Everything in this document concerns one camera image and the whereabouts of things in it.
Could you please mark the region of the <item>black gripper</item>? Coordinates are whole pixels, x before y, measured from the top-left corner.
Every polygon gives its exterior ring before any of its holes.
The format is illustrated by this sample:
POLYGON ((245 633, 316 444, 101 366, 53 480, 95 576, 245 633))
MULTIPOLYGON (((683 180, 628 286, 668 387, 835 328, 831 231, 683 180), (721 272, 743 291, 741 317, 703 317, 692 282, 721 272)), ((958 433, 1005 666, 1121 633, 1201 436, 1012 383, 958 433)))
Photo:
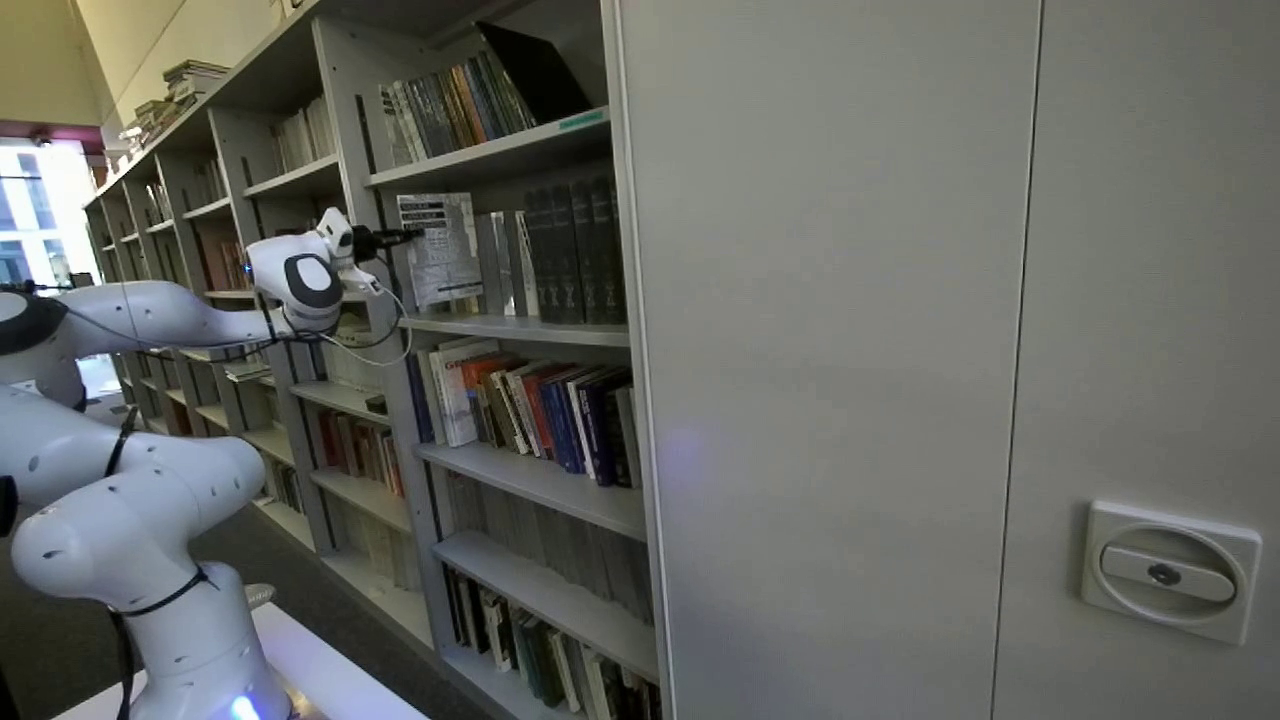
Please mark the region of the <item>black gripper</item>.
POLYGON ((364 266, 372 259, 374 251, 387 251, 397 246, 409 246, 416 239, 419 230, 364 230, 354 225, 349 235, 345 235, 345 249, 350 251, 350 266, 364 266))

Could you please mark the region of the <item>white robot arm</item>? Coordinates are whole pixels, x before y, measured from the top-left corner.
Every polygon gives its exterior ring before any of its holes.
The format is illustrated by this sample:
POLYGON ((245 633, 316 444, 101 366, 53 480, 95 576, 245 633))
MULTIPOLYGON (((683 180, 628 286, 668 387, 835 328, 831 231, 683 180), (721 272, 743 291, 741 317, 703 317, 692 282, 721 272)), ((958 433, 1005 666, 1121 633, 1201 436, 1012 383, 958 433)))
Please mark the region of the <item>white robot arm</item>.
POLYGON ((245 579, 193 541, 248 507, 263 462, 236 436, 158 436, 88 412, 101 354, 321 342, 391 239, 324 212, 245 249, 261 306, 230 312, 170 282, 43 296, 0 288, 0 491, 14 576, 95 599, 130 640, 119 720, 288 720, 245 579))

